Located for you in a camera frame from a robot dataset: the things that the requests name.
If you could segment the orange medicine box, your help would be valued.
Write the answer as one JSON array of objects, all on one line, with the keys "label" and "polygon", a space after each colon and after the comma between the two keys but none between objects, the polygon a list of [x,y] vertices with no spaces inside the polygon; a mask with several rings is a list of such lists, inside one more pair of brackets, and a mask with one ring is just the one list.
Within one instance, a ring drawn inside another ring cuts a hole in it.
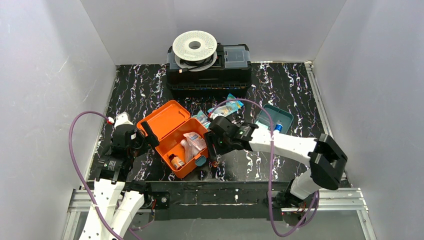
[{"label": "orange medicine box", "polygon": [[154,148],[155,151],[177,178],[183,179],[191,173],[197,167],[195,161],[200,156],[209,156],[208,149],[205,148],[179,169],[176,169],[170,162],[169,156],[172,154],[178,156],[181,160],[184,159],[185,149],[181,145],[181,140],[185,138],[184,134],[195,132],[203,137],[208,132],[207,128],[197,119],[192,118],[191,114],[177,101],[168,101],[140,120],[136,127],[143,130],[143,122],[148,124],[159,142],[159,145]]}]

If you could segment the blue cotton swab packet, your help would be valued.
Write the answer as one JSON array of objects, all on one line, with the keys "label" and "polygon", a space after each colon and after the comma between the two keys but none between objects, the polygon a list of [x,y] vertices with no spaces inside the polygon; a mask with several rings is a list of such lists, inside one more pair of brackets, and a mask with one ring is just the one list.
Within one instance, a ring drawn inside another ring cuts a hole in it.
[{"label": "blue cotton swab packet", "polygon": [[213,111],[213,107],[210,108],[207,112],[208,115],[212,118],[216,116],[224,116],[227,117],[233,113],[236,113],[239,109],[241,109],[244,104],[239,100],[228,101],[225,105],[219,106],[215,111]]}]

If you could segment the white blue medicine sachet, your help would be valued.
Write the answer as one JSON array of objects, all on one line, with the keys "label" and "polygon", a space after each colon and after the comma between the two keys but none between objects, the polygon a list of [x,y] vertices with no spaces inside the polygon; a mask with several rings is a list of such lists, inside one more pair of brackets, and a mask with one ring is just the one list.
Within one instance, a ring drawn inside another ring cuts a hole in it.
[{"label": "white blue medicine sachet", "polygon": [[203,149],[207,147],[206,141],[197,132],[194,132],[194,131],[187,132],[187,133],[184,133],[183,136],[198,151],[202,151]]}]

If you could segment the small teal packet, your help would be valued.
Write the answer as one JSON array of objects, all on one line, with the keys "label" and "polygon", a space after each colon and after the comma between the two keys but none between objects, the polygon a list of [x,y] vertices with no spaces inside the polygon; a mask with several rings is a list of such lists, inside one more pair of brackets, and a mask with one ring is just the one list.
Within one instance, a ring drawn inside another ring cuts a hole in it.
[{"label": "small teal packet", "polygon": [[209,120],[209,117],[202,110],[199,110],[196,114],[192,116],[192,118],[198,120],[206,129],[209,128],[211,122]]}]

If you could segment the brown medicine bottle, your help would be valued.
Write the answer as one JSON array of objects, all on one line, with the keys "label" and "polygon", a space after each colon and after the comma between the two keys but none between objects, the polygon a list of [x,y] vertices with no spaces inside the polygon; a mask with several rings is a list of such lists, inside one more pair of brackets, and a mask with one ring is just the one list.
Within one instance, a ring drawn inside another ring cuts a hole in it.
[{"label": "brown medicine bottle", "polygon": [[168,159],[175,170],[179,170],[185,165],[185,162],[175,154],[169,155]]}]

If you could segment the teal bandage packet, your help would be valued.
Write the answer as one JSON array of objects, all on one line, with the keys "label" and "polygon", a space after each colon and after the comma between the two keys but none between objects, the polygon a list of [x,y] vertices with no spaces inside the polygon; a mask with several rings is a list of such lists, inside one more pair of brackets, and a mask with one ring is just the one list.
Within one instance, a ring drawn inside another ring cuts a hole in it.
[{"label": "teal bandage packet", "polygon": [[269,129],[269,126],[267,124],[261,123],[260,121],[256,121],[255,124],[258,125],[259,128],[266,129],[266,130]]}]

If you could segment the small blue capped bottle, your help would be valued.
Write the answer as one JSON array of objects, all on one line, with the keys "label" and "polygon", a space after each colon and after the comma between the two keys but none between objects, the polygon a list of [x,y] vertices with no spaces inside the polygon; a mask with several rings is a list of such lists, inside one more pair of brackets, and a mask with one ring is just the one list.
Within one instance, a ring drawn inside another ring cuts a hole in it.
[{"label": "small blue capped bottle", "polygon": [[277,124],[275,125],[275,127],[274,127],[273,133],[274,133],[274,134],[279,134],[279,133],[281,133],[281,132],[282,132],[282,130],[283,130],[283,125],[282,125],[282,124],[280,124],[280,123],[277,123]]}]

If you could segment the teal divided tray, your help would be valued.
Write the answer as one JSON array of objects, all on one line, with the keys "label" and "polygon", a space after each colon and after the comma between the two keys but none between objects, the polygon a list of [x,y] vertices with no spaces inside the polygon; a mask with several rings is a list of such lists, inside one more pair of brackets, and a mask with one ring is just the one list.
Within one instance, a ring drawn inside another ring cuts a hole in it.
[{"label": "teal divided tray", "polygon": [[281,134],[287,134],[288,131],[291,129],[294,116],[291,113],[271,104],[265,104],[263,108],[264,110],[261,110],[259,112],[258,116],[255,119],[255,122],[259,121],[263,124],[268,125],[269,131],[274,130],[276,124],[281,124],[283,126]]}]

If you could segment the clear bag with teal packet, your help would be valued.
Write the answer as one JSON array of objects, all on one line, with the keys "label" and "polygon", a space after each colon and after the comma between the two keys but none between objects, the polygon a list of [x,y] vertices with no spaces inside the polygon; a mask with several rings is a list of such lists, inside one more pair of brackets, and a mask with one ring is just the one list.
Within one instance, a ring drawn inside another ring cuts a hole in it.
[{"label": "clear bag with teal packet", "polygon": [[198,155],[201,151],[193,147],[186,139],[183,139],[180,144],[184,148],[184,162],[188,164],[191,159]]}]

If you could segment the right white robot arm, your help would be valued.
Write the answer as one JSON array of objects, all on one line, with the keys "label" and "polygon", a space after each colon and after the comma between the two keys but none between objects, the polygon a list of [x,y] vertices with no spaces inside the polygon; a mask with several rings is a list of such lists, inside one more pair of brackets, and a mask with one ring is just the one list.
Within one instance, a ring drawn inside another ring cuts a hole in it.
[{"label": "right white robot arm", "polygon": [[227,117],[212,120],[204,134],[209,155],[214,158],[235,150],[268,152],[297,161],[308,170],[295,177],[274,202],[300,203],[320,189],[337,190],[348,157],[335,140],[322,133],[316,137],[297,137],[269,130],[254,123],[233,123]]}]

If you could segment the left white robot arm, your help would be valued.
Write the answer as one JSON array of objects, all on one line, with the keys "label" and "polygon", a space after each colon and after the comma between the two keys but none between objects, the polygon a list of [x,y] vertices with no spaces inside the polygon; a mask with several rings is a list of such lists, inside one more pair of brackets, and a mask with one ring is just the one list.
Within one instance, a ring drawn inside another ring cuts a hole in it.
[{"label": "left white robot arm", "polygon": [[134,160],[149,150],[145,133],[134,125],[128,113],[109,118],[114,131],[109,150],[100,157],[103,161],[95,173],[91,204],[81,240],[122,239],[140,209],[148,209],[155,217],[156,199],[144,182],[127,183]]}]

